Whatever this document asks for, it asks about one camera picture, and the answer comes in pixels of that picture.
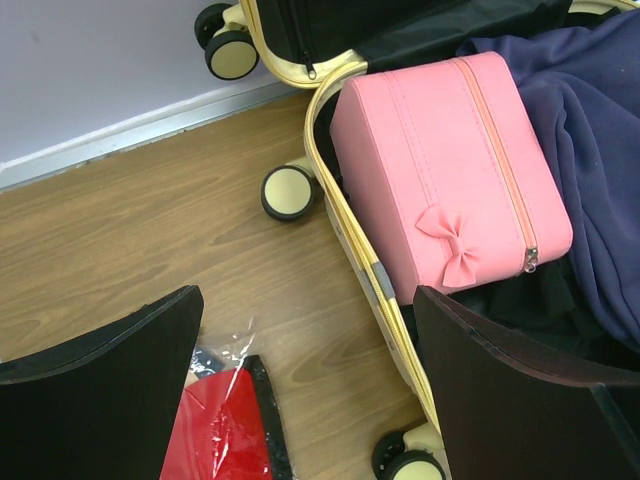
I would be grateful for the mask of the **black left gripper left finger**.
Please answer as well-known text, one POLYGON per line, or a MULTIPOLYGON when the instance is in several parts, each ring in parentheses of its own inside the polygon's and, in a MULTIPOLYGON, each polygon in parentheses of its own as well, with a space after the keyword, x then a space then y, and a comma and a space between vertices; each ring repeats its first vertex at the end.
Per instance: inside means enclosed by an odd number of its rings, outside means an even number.
POLYGON ((2 363, 2 478, 159 478, 203 309, 187 285, 2 363))

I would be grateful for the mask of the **purple sweatshirt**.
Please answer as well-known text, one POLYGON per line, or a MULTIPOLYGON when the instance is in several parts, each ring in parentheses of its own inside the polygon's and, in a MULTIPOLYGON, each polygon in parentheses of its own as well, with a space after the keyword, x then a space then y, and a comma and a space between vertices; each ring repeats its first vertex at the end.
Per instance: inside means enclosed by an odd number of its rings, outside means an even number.
POLYGON ((528 39, 475 37, 515 79, 568 211, 569 260, 591 311, 639 348, 639 11, 528 39))

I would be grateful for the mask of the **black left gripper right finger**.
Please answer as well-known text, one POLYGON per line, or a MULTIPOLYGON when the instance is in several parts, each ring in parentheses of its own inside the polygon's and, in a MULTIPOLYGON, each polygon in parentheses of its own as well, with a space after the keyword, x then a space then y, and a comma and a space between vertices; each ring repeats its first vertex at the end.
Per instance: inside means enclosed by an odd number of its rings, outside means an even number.
POLYGON ((413 309, 454 478, 638 478, 637 372, 550 348, 430 287, 413 309))

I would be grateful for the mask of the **red plastic packaged item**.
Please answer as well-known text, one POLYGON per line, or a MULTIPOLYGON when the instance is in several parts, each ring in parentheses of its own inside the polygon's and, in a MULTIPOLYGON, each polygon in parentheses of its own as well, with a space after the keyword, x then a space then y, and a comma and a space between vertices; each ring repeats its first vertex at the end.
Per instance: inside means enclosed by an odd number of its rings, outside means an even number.
POLYGON ((198 335, 161 479, 296 477, 255 337, 253 320, 218 340, 198 335))

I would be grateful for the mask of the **pink cosmetic case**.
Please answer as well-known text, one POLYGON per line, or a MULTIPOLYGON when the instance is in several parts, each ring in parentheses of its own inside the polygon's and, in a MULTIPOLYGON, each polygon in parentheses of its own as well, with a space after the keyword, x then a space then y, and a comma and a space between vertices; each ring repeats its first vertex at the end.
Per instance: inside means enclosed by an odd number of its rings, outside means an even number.
POLYGON ((343 188, 397 301, 566 254, 571 223, 495 52, 347 80, 330 125, 343 188))

